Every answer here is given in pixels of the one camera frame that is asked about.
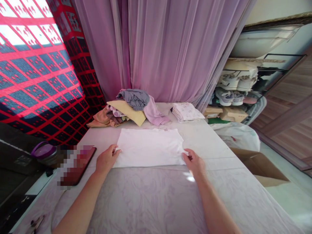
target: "purple curtain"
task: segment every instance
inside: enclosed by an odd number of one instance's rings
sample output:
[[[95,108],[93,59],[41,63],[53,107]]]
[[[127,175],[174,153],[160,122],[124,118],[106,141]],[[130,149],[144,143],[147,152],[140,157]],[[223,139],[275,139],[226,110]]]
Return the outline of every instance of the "purple curtain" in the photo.
[[[156,102],[192,102],[201,111],[221,74],[219,61],[228,58],[227,44],[236,42],[232,35],[255,2],[75,1],[107,100],[132,87]]]
[[[74,2],[105,100],[114,100],[121,88],[131,88],[128,1]]]

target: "cardboard box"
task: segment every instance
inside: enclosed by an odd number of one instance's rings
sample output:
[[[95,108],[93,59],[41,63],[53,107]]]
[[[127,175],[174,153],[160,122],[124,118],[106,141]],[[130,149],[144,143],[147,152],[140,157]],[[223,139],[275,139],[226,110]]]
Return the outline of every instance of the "cardboard box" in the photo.
[[[223,113],[219,116],[222,120],[240,123],[248,114],[239,107],[223,107]]]
[[[204,116],[207,119],[216,118],[222,112],[223,112],[223,109],[221,107],[210,107],[210,106],[208,106],[204,112]]]
[[[230,149],[264,187],[289,182],[289,179],[264,154],[245,149]]]

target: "yellow pillow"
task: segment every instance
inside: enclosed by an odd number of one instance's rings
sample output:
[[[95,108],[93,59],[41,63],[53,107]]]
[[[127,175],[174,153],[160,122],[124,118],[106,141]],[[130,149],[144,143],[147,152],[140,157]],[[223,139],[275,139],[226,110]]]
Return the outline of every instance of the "yellow pillow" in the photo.
[[[133,120],[139,127],[146,120],[146,116],[143,111],[135,111],[129,104],[124,100],[115,100],[109,101],[107,104],[119,110],[121,113],[128,116],[131,120]]]

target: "table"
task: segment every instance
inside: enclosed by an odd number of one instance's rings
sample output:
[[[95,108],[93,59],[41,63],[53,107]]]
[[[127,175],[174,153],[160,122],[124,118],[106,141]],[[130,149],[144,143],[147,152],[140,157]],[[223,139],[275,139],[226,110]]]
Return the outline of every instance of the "table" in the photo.
[[[171,103],[157,103],[168,112]],[[243,233],[303,233],[244,164],[201,120],[171,122],[160,129],[178,129],[183,147],[191,148],[206,163],[209,180]],[[24,233],[35,217],[45,214],[38,234],[50,233],[66,214],[90,175],[96,158],[115,144],[122,128],[153,129],[147,120],[141,127],[128,122],[117,128],[92,128],[79,145],[95,145],[97,151],[80,183],[64,193],[57,175],[42,192],[14,233]],[[87,233],[207,233],[197,185],[186,166],[113,168],[100,194]]]

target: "gray clothing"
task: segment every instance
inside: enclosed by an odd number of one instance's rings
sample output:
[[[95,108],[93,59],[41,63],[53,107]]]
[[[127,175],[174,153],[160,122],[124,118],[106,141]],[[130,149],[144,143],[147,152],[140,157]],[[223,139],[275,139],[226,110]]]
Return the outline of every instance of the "gray clothing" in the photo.
[[[135,111],[142,111],[150,101],[149,95],[140,89],[126,89],[120,91],[117,98],[124,98]]]

